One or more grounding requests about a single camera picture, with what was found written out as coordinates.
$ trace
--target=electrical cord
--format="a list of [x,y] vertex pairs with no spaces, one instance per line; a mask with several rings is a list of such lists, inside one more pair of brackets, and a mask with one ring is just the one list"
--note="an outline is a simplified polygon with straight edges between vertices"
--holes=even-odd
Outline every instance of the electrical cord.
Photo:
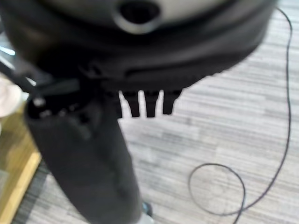
[[[268,187],[266,188],[266,190],[251,204],[244,206],[245,204],[245,200],[246,200],[246,188],[244,185],[244,182],[242,180],[242,178],[230,167],[225,166],[225,165],[221,165],[221,164],[216,164],[216,163],[206,163],[206,164],[202,164],[198,167],[196,167],[189,175],[188,178],[188,189],[189,189],[189,194],[191,199],[193,200],[193,202],[203,211],[210,213],[212,215],[216,215],[216,216],[220,216],[220,217],[224,217],[224,216],[231,216],[231,215],[237,215],[237,218],[235,219],[235,221],[233,222],[233,224],[236,224],[240,218],[240,216],[242,215],[242,213],[246,210],[248,210],[249,208],[251,208],[252,206],[256,205],[258,202],[260,202],[271,190],[271,188],[273,187],[273,185],[275,184],[278,175],[281,172],[281,169],[285,163],[286,157],[288,155],[289,152],[289,145],[290,145],[290,138],[291,138],[291,130],[292,130],[292,105],[291,105],[291,97],[290,97],[290,77],[289,77],[289,73],[290,73],[290,46],[291,46],[291,42],[292,42],[292,37],[293,37],[293,26],[292,26],[292,21],[290,20],[290,18],[288,17],[288,15],[280,8],[276,8],[279,12],[282,13],[282,15],[286,18],[286,20],[289,23],[290,26],[290,36],[289,36],[289,40],[288,40],[288,44],[287,44],[287,51],[286,51],[286,92],[287,92],[287,105],[288,105],[288,134],[287,134],[287,140],[286,140],[286,145],[285,145],[285,152],[284,152],[284,156],[280,162],[280,165],[274,175],[274,177],[272,178],[272,181],[270,182],[270,184],[268,185]],[[203,168],[203,167],[222,167],[225,168],[227,170],[229,170],[231,173],[233,173],[241,182],[242,187],[243,187],[243,199],[242,199],[242,204],[239,210],[237,211],[233,211],[233,212],[229,212],[229,213],[216,213],[216,212],[212,212],[209,211],[208,209],[205,209],[202,205],[200,205],[200,203],[198,203],[192,193],[192,189],[191,189],[191,181],[193,178],[193,175],[196,171],[198,171],[199,169]]]

